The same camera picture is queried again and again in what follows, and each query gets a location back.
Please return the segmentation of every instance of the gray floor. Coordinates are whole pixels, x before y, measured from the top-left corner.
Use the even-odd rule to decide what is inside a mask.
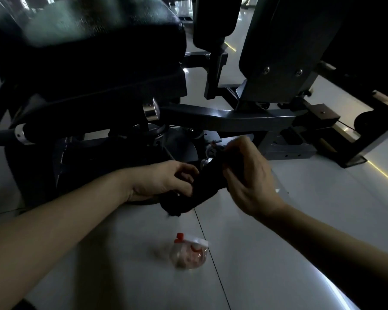
[[[176,6],[190,11],[189,2]],[[221,83],[243,80],[238,61],[251,17],[252,10],[242,10],[226,38],[231,49]],[[187,38],[187,51],[195,51],[190,31]],[[205,75],[201,68],[187,70],[182,102],[230,109],[222,98],[203,98]],[[309,102],[326,103],[350,126],[367,110],[321,77],[313,88]],[[367,158],[349,169],[321,156],[271,164],[279,193],[291,205],[388,252],[388,139]],[[19,206],[0,148],[0,223]],[[162,252],[177,232],[211,242],[202,268],[176,271],[164,261]],[[297,251],[239,211],[227,191],[180,218],[166,218],[158,206],[119,208],[27,298],[38,309],[356,309]]]

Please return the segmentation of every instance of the gym machine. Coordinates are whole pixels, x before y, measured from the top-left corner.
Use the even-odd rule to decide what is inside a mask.
[[[11,117],[0,146],[27,206],[115,169],[205,161],[211,142],[242,134],[270,160],[316,152],[302,135],[337,119],[302,97],[353,0],[259,0],[239,62],[246,80],[219,86],[241,6],[223,1],[196,1],[204,51],[185,52],[183,25],[161,0],[0,0],[0,121]],[[233,110],[180,104],[192,67],[207,70],[204,97]]]

